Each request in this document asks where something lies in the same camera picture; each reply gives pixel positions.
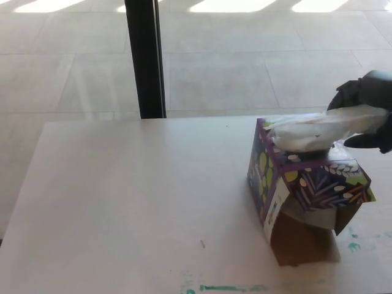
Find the tissue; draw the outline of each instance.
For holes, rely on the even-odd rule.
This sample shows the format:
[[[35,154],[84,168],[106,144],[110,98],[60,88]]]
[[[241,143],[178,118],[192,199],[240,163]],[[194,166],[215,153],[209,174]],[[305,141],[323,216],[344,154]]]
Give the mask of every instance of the tissue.
[[[374,133],[387,116],[385,109],[358,105],[296,117],[266,129],[281,150],[294,153],[323,151],[330,149],[335,141],[354,134]]]

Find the hand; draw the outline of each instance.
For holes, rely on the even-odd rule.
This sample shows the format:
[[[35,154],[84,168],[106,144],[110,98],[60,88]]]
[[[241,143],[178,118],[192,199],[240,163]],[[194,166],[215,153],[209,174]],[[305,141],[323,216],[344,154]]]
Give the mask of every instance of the hand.
[[[368,104],[384,108],[391,113],[375,134],[361,134],[347,139],[344,144],[352,148],[380,148],[385,154],[392,150],[392,72],[372,70],[363,78],[348,81],[337,88],[338,93],[328,110]]]

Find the metal post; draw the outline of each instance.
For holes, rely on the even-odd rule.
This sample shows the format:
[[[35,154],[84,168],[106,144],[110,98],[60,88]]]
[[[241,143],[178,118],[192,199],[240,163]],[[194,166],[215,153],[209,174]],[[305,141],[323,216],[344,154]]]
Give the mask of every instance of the metal post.
[[[157,0],[125,0],[140,117],[166,118]]]

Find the sticker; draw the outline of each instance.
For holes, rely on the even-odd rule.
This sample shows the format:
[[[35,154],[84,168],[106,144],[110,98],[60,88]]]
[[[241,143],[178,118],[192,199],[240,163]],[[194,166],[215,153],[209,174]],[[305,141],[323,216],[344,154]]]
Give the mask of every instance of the sticker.
[[[276,183],[276,190],[272,198],[271,206],[269,207],[266,220],[264,222],[264,232],[267,237],[268,243],[271,242],[272,230],[275,224],[275,220],[283,203],[286,201],[287,197],[290,195],[286,184],[282,178],[279,178]]]

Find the white table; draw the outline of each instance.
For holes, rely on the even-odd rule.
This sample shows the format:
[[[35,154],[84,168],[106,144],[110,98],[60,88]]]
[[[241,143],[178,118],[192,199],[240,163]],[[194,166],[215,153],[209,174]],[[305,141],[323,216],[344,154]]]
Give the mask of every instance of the white table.
[[[337,237],[341,262],[280,268],[246,182],[254,129],[254,117],[48,123],[0,293],[391,293],[392,155],[354,151],[378,201]]]

